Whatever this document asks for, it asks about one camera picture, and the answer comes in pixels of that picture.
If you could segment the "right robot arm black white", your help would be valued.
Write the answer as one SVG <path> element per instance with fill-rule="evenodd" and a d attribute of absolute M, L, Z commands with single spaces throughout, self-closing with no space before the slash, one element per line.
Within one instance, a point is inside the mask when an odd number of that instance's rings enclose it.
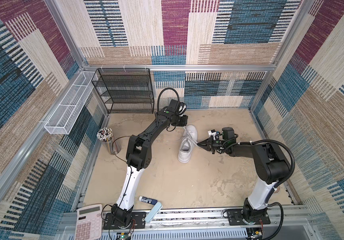
<path fill-rule="evenodd" d="M 238 142 L 239 135 L 231 127 L 222 128 L 221 132 L 209 131 L 209 136 L 198 143 L 200 148 L 212 154 L 253 159 L 258 180 L 252 193 L 245 199 L 240 214 L 246 225 L 266 218 L 269 199 L 295 170 L 295 158 L 291 150 L 275 140 Z"/>

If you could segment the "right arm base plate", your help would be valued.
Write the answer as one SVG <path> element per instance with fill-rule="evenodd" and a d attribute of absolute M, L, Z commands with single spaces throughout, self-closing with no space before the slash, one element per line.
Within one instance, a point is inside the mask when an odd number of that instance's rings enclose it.
<path fill-rule="evenodd" d="M 267 209 L 263 210 L 244 210 L 244 209 L 227 209 L 224 217 L 228 219 L 230 226 L 243 225 L 269 225 L 271 220 Z"/>

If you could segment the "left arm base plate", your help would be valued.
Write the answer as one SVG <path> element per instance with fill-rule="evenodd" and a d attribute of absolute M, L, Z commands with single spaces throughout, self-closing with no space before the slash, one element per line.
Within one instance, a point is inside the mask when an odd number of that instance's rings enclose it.
<path fill-rule="evenodd" d="M 132 212 L 125 217 L 119 214 L 107 213 L 103 221 L 104 230 L 129 230 L 134 227 L 135 230 L 145 228 L 146 212 Z"/>

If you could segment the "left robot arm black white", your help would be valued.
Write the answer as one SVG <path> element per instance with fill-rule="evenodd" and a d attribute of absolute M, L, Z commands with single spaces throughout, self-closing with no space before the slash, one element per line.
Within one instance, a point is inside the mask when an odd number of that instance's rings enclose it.
<path fill-rule="evenodd" d="M 131 135 L 126 151 L 127 172 L 117 202 L 111 207 L 113 224 L 127 227 L 132 222 L 135 193 L 144 170 L 152 159 L 152 144 L 170 126 L 185 127 L 188 116 L 187 105 L 171 100 L 168 106 L 155 113 L 154 121 L 140 134 Z"/>

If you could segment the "white leather sneaker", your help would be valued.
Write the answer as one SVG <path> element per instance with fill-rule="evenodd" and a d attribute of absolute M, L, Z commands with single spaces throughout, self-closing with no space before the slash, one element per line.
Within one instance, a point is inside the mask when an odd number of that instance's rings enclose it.
<path fill-rule="evenodd" d="M 184 127 L 182 142 L 179 149 L 178 160 L 181 163 L 188 163 L 192 157 L 193 149 L 197 146 L 198 132 L 195 126 Z"/>

